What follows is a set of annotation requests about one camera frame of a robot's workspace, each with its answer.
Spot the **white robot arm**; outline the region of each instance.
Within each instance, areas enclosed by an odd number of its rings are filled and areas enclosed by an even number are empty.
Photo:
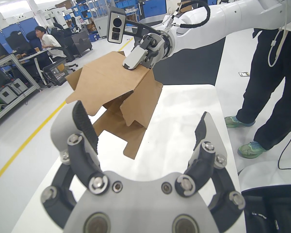
[[[146,48],[142,45],[147,40],[147,36],[144,37],[141,42],[135,44],[123,66],[131,70],[141,63],[152,68],[158,61],[180,50],[209,45],[233,32],[249,28],[279,29],[291,22],[291,0],[240,0],[212,5],[209,8],[208,22],[196,28],[183,27],[181,24],[193,25],[205,20],[207,12],[204,8],[188,11],[173,20],[165,16],[162,24],[153,27],[160,34],[148,34],[150,38],[155,39],[157,45]]]

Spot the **white tabletop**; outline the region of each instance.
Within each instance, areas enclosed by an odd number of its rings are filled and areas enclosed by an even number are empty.
[[[34,53],[34,54],[32,54],[32,55],[30,55],[30,56],[28,56],[28,57],[22,58],[22,59],[20,59],[20,60],[18,60],[18,61],[19,61],[19,62],[23,62],[23,61],[25,61],[25,60],[32,59],[32,58],[38,56],[39,54],[41,54],[41,53],[43,53],[43,52],[49,51],[50,49],[51,49],[51,48],[43,49],[42,51],[38,51],[38,52],[36,52],[36,53]]]
[[[171,172],[184,172],[196,142],[194,131],[204,111],[211,114],[218,128],[227,150],[226,169],[236,190],[240,191],[231,143],[217,93],[212,85],[164,86],[135,160],[123,155],[125,141],[108,132],[103,132],[98,142],[101,169],[114,171],[123,177],[138,181],[151,181]],[[101,113],[103,109],[91,121],[94,121]],[[60,160],[57,159],[28,203],[12,233],[62,232],[48,217],[40,203],[42,191],[51,184],[59,166]],[[85,191],[85,187],[77,178],[72,181],[70,189],[77,201]],[[212,181],[200,190],[200,194],[206,204],[209,204],[215,194]],[[227,232],[246,232],[243,214]]]
[[[265,161],[245,167],[239,174],[241,190],[291,184],[291,170],[279,170],[277,163]],[[281,160],[280,168],[291,168],[291,160]]]

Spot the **camera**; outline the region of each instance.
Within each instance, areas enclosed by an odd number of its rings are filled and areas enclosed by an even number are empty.
[[[109,20],[107,39],[108,42],[121,43],[126,25],[126,13],[124,9],[111,7]]]

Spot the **sneaker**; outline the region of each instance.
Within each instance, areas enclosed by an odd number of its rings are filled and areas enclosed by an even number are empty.
[[[242,123],[237,120],[236,116],[228,116],[224,118],[227,128],[250,127],[254,125],[255,121],[250,124]]]
[[[266,150],[262,148],[262,146],[256,142],[252,141],[248,144],[241,146],[237,153],[243,158],[257,158]]]

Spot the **yellow floor line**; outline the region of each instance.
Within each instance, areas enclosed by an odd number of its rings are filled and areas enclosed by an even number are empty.
[[[123,45],[119,51],[123,50],[123,48],[129,44],[129,42],[133,40],[131,38],[127,43]],[[4,174],[4,172],[7,170],[7,168],[11,165],[11,163],[17,158],[17,156],[22,152],[22,150],[28,145],[28,143],[38,134],[38,132],[48,123],[49,120],[53,118],[54,115],[66,104],[64,101],[58,108],[55,109],[54,112],[52,112],[46,120],[43,121],[43,123],[40,124],[40,126],[28,137],[28,139],[25,140],[25,142],[17,149],[17,151],[11,156],[11,158],[7,161],[7,163],[1,168],[0,170],[0,177]]]

